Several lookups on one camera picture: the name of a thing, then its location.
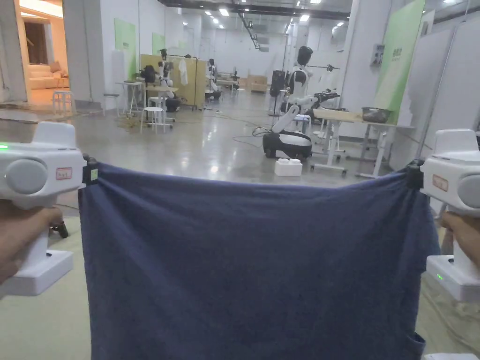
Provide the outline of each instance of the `sticker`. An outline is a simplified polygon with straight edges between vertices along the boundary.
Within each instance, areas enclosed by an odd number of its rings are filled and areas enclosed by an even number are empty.
[[[90,172],[90,180],[91,181],[95,181],[98,179],[98,169],[93,169],[91,172]]]
[[[434,175],[432,184],[434,185],[434,187],[439,188],[442,191],[448,192],[448,180],[445,180],[438,175]]]
[[[68,180],[72,178],[72,168],[57,168],[57,180]]]

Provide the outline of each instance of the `hand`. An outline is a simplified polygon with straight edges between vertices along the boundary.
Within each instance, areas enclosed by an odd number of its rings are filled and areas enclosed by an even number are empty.
[[[445,213],[442,226],[453,232],[465,255],[480,268],[480,219]]]
[[[0,284],[20,269],[20,252],[59,220],[59,209],[21,210],[10,201],[0,200]]]

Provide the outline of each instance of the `caster wheel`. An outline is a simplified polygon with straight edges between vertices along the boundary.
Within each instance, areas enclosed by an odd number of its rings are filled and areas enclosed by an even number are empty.
[[[68,237],[68,230],[67,230],[67,226],[65,225],[65,223],[62,223],[61,225],[58,225],[57,228],[56,228],[56,231],[59,232],[59,235],[62,239],[65,239]]]

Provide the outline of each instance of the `beige sofa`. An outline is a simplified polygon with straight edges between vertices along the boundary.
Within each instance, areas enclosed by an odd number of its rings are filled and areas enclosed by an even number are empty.
[[[49,65],[28,65],[30,87],[32,90],[69,87],[68,78],[61,77],[61,71],[52,72]]]

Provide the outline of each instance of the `metal bowl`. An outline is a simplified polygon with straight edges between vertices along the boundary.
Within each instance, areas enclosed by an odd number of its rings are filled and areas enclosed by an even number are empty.
[[[363,120],[368,122],[377,122],[379,124],[385,124],[390,117],[392,111],[387,109],[378,108],[361,108],[363,111]]]

